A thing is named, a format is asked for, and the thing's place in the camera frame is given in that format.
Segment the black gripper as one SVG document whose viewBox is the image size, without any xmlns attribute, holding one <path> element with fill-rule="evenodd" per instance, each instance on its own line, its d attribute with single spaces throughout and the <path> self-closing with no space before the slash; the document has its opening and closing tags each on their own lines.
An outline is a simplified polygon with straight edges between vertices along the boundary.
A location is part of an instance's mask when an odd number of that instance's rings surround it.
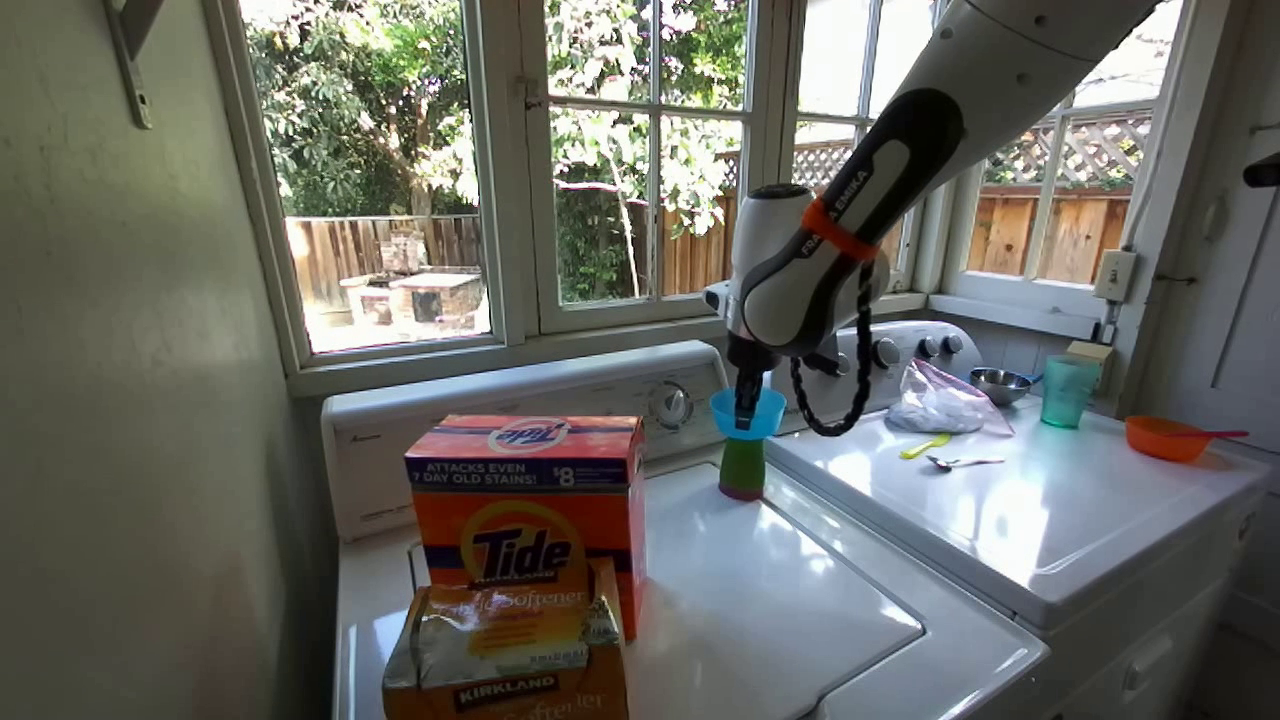
<svg viewBox="0 0 1280 720">
<path fill-rule="evenodd" d="M 729 341 L 729 363 L 736 369 L 733 420 L 736 420 L 739 432 L 753 432 L 755 407 L 761 407 L 761 391 L 764 391 L 764 376 L 780 363 L 780 353 L 761 345 L 761 341 L 733 337 Z"/>
</svg>

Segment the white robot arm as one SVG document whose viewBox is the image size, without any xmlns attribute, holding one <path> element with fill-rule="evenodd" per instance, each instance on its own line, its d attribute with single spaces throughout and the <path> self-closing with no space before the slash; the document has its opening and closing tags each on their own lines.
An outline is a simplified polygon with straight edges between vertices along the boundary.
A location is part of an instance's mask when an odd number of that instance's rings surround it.
<svg viewBox="0 0 1280 720">
<path fill-rule="evenodd" d="M 1063 99 L 1158 0 L 952 0 L 910 72 L 820 194 L 773 185 L 745 213 L 755 247 L 729 279 L 733 425 L 764 376 L 857 316 L 872 349 L 872 264 L 887 227 Z"/>
</svg>

